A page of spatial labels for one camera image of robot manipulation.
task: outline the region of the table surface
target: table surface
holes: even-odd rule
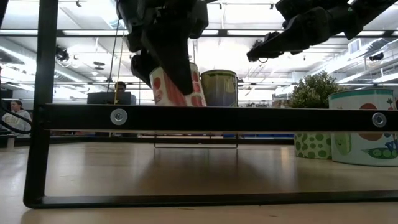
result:
[[[239,146],[238,150],[184,147],[154,149],[153,144],[92,142],[53,145],[46,195],[258,194],[398,188],[398,167],[297,158],[292,146]],[[396,223],[398,203],[29,210],[22,204],[27,153],[26,147],[0,151],[0,223]]]

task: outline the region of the container with pea pod print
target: container with pea pod print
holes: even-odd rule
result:
[[[329,108],[396,110],[393,91],[363,89],[329,96]],[[332,133],[333,161],[366,166],[398,166],[396,133]]]
[[[294,135],[295,154],[309,159],[331,159],[330,134],[297,133]]]

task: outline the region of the woman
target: woman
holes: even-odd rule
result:
[[[30,114],[28,111],[24,110],[22,108],[22,102],[19,100],[14,100],[11,102],[11,111],[18,114],[19,116],[22,116],[24,118],[27,118],[32,121],[32,118],[30,118]],[[6,113],[3,117],[2,120],[6,122],[8,125],[12,126],[13,128],[16,128],[21,131],[30,131],[30,124],[20,118],[15,117],[12,114]],[[14,133],[17,136],[17,138],[29,138],[29,134],[19,134],[19,133]]]

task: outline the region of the green plant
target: green plant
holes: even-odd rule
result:
[[[307,75],[300,79],[294,87],[290,98],[292,108],[329,108],[328,96],[343,91],[343,87],[335,83],[336,78],[327,73]]]

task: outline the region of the computer monitor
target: computer monitor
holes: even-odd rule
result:
[[[89,93],[87,94],[87,104],[114,104],[115,93]],[[117,103],[118,105],[130,105],[131,104],[131,93],[118,93]]]

